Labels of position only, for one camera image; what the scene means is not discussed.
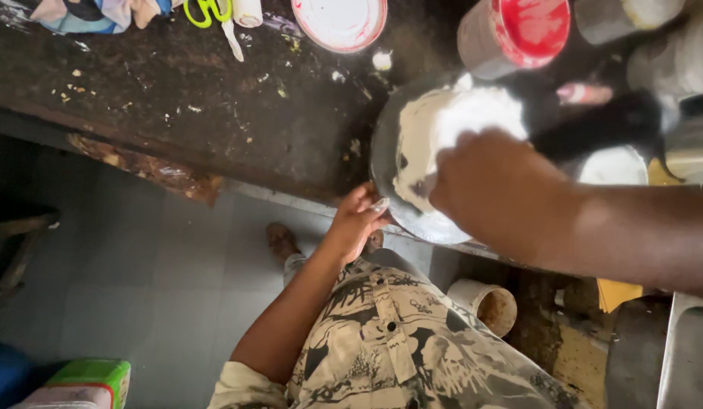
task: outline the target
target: dark countertop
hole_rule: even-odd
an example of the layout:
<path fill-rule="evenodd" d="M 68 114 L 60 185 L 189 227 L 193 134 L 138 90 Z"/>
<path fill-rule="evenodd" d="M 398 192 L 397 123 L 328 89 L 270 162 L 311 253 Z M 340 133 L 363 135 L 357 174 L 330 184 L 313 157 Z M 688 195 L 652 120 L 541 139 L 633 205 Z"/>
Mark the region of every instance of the dark countertop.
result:
<path fill-rule="evenodd" d="M 175 21 L 156 17 L 144 30 L 115 35 L 56 36 L 38 24 L 21 31 L 0 21 L 0 107 L 200 170 L 332 201 L 368 178 L 369 140 L 388 92 L 422 73 L 461 67 L 457 21 L 473 3 L 390 0 L 381 37 L 350 55 L 307 36 L 294 52 L 273 28 L 236 26 L 237 36 L 252 37 L 238 37 L 245 62 L 233 57 L 220 23 L 196 28 L 182 8 Z M 263 6 L 295 21 L 289 1 Z M 374 69 L 377 50 L 393 51 L 391 71 Z M 72 76 L 76 69 L 81 76 Z M 346 81 L 334 82 L 334 71 Z M 62 102 L 61 93 L 71 99 Z M 359 155 L 351 150 L 354 139 Z"/>

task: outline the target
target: hand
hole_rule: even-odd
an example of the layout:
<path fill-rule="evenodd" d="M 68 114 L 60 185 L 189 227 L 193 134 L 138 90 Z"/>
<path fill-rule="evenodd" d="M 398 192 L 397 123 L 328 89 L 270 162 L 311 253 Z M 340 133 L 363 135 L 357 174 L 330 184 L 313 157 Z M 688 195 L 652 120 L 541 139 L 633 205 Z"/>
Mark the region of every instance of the hand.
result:
<path fill-rule="evenodd" d="M 438 154 L 437 167 L 430 203 L 506 256 L 534 252 L 556 212 L 572 208 L 575 189 L 565 174 L 500 130 L 461 135 L 454 149 Z"/>
<path fill-rule="evenodd" d="M 369 235 L 389 224 L 389 220 L 382 217 L 388 202 L 386 206 L 373 208 L 378 199 L 372 182 L 366 182 L 352 190 L 341 201 L 334 221 L 317 252 L 337 258 L 342 265 L 356 260 L 362 254 Z"/>

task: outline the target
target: green container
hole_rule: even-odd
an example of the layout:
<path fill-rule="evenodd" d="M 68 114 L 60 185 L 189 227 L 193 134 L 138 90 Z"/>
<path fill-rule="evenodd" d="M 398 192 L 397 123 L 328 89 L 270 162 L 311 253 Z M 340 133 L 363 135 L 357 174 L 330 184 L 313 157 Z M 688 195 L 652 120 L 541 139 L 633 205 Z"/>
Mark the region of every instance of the green container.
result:
<path fill-rule="evenodd" d="M 76 359 L 61 368 L 45 386 L 100 386 L 111 392 L 112 409 L 123 409 L 130 372 L 131 365 L 120 359 Z"/>

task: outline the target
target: patterned shirt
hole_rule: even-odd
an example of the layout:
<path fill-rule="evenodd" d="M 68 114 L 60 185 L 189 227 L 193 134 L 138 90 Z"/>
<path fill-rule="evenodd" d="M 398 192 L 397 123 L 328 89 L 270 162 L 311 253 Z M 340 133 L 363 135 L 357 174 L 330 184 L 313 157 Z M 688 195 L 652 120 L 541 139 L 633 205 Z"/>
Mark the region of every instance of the patterned shirt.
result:
<path fill-rule="evenodd" d="M 340 273 L 286 387 L 227 362 L 208 409 L 585 407 L 426 278 Z"/>

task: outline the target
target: yellow scissors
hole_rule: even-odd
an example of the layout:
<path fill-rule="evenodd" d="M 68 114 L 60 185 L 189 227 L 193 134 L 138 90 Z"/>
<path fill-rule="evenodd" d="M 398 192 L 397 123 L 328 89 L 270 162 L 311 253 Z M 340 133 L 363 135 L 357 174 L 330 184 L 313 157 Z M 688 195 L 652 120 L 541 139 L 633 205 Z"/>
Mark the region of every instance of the yellow scissors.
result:
<path fill-rule="evenodd" d="M 204 21 L 197 21 L 193 19 L 192 15 L 190 14 L 190 9 L 188 5 L 190 1 L 191 0 L 185 0 L 185 4 L 183 5 L 185 8 L 185 14 L 190 20 L 190 23 L 193 23 L 194 25 L 200 28 L 208 28 L 212 24 L 212 17 L 210 16 L 210 12 L 208 12 L 207 9 L 211 9 L 212 14 L 214 14 L 215 18 L 217 18 L 218 21 L 221 23 L 223 21 L 230 20 L 230 16 L 233 14 L 233 5 L 231 3 L 231 0 L 218 0 L 219 3 L 216 3 L 215 0 L 196 0 L 197 4 L 200 5 L 202 14 L 205 16 Z"/>

